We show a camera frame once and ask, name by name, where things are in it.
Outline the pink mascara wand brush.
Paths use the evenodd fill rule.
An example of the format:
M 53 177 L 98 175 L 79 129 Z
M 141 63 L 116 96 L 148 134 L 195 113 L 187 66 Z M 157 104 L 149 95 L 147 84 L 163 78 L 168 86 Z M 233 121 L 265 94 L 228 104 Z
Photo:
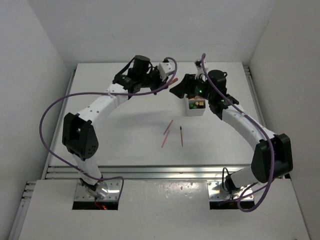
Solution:
M 179 131 L 180 131 L 181 147 L 183 147 L 184 146 L 184 142 L 183 142 L 183 129 L 182 129 L 182 126 L 179 126 Z

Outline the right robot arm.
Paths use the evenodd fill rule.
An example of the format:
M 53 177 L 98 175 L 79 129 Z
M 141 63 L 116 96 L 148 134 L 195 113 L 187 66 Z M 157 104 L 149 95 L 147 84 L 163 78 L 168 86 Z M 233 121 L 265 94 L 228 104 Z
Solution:
M 224 190 L 233 194 L 241 187 L 267 183 L 271 170 L 273 178 L 289 173 L 293 169 L 293 158 L 291 140 L 286 134 L 276 134 L 245 116 L 239 101 L 227 93 L 227 75 L 221 70 L 211 70 L 209 79 L 203 80 L 201 75 L 186 74 L 169 91 L 179 99 L 207 100 L 211 112 L 233 127 L 253 149 L 250 166 L 227 175 L 224 180 Z

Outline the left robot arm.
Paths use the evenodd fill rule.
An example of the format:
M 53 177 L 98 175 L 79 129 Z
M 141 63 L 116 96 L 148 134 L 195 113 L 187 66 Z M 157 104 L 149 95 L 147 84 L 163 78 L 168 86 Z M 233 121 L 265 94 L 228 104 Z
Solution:
M 76 114 L 69 112 L 65 115 L 62 144 L 75 159 L 84 186 L 95 191 L 103 177 L 93 159 L 99 147 L 97 132 L 100 123 L 141 89 L 155 92 L 165 86 L 174 71 L 174 65 L 167 59 L 153 66 L 148 57 L 136 55 L 114 76 L 104 95 Z

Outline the pink lip pencil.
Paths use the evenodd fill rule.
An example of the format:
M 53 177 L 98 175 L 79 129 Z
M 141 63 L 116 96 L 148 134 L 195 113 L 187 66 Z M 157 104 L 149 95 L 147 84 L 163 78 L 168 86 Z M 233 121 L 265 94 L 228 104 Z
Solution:
M 178 78 L 174 78 L 174 79 L 169 83 L 169 85 L 172 85 L 172 84 L 176 83 L 177 81 L 178 81 Z

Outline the white organizer box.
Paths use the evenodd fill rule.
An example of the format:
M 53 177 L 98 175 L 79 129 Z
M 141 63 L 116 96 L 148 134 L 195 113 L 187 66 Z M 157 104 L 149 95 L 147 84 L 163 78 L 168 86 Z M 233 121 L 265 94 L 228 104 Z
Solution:
M 184 98 L 186 115 L 188 117 L 202 116 L 206 110 L 206 100 L 199 96 L 193 98 Z

